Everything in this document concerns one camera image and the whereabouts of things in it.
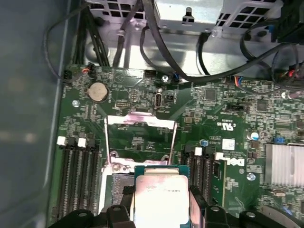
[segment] ventilation holes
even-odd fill
[[[218,17],[218,21],[217,21],[216,25],[219,27],[223,26],[229,17],[230,17],[229,13],[226,13],[226,14],[221,13],[220,16]]]
[[[128,4],[120,4],[120,8],[122,10],[125,10],[125,11],[130,11],[131,10],[131,5],[128,5]]]
[[[91,9],[104,9],[105,6],[103,4],[91,4]]]
[[[109,3],[108,5],[110,10],[117,10],[117,9],[119,10],[119,6],[116,3]]]
[[[116,17],[116,18],[120,18],[120,12],[117,12],[117,11],[111,11],[111,15],[112,17]]]

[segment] integrated circuit chip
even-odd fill
[[[191,124],[192,123],[192,117],[185,117],[185,123]]]
[[[215,89],[206,89],[205,99],[215,101],[217,98],[217,91]]]
[[[267,111],[267,101],[265,100],[258,100],[256,104],[256,110],[261,112]]]

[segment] white sticker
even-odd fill
[[[222,149],[227,151],[234,151],[235,140],[234,139],[223,139]]]

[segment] mounting screw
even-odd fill
[[[211,31],[211,36],[216,37],[218,35],[218,32],[214,29]]]
[[[161,77],[161,81],[162,82],[164,82],[164,83],[167,83],[167,82],[169,82],[169,77],[167,76],[167,75],[163,75],[162,77]]]
[[[247,212],[246,215],[251,218],[254,218],[256,216],[255,213],[252,212]]]
[[[112,170],[118,172],[120,170],[120,165],[119,164],[113,165]]]
[[[78,100],[72,101],[72,106],[78,108],[80,106],[80,102]]]
[[[219,208],[218,207],[212,207],[211,210],[213,210],[214,212],[218,212]]]
[[[255,174],[253,174],[251,172],[247,174],[247,180],[249,180],[249,181],[254,181],[256,178],[257,177],[255,176]]]
[[[134,27],[135,27],[135,30],[138,31],[138,30],[140,29],[140,24],[139,24],[139,23],[136,23],[136,24],[134,25]]]

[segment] chipset heatsink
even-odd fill
[[[265,182],[279,186],[304,187],[304,147],[266,145]]]

